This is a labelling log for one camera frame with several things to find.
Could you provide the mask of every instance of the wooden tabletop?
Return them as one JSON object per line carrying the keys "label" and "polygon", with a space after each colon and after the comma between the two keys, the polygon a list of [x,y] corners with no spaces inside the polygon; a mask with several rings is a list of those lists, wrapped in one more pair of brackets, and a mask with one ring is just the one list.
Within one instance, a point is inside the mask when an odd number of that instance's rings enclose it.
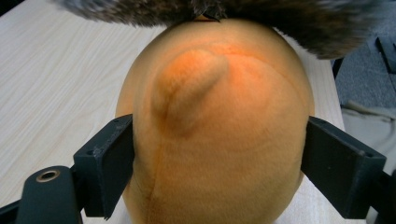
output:
{"label": "wooden tabletop", "polygon": [[[73,154],[114,118],[132,62],[162,30],[85,21],[43,0],[26,0],[0,18],[0,207],[21,197],[35,171],[73,164]],[[296,50],[316,116],[343,128],[330,63]],[[107,223],[130,223],[122,201]],[[276,223],[365,222],[342,219],[305,178]]]}

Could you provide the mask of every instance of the hair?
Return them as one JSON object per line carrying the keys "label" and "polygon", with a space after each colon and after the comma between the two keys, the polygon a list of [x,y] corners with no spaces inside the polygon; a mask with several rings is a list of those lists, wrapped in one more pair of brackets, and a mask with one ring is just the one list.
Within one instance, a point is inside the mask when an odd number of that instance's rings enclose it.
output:
{"label": "hair", "polygon": [[275,27],[320,59],[343,57],[368,36],[385,0],[52,0],[95,21],[172,26],[199,15]]}

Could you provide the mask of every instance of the bolt hole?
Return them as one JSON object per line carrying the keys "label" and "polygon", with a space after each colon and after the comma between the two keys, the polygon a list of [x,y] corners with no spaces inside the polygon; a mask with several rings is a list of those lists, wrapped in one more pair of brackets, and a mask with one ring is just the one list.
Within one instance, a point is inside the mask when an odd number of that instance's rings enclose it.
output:
{"label": "bolt hole", "polygon": [[49,182],[59,176],[59,170],[50,170],[39,175],[35,180],[40,183]]}

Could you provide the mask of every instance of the gray carpet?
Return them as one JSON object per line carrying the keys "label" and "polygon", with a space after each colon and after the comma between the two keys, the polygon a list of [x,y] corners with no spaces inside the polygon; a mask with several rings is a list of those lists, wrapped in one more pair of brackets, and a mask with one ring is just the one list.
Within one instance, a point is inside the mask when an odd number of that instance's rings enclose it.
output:
{"label": "gray carpet", "polygon": [[335,80],[342,105],[351,100],[369,107],[396,107],[396,75],[388,72],[375,44],[379,35],[396,36],[395,12],[396,2],[388,2],[385,19],[372,29],[371,38],[345,57]]}

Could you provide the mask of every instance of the orange skin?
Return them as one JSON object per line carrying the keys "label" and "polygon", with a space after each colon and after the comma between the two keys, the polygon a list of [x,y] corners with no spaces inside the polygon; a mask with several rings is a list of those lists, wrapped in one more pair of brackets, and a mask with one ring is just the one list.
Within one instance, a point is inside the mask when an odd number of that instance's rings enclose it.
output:
{"label": "orange skin", "polygon": [[135,60],[117,116],[134,114],[134,223],[271,223],[300,185],[314,114],[304,68],[251,21],[186,22]]}

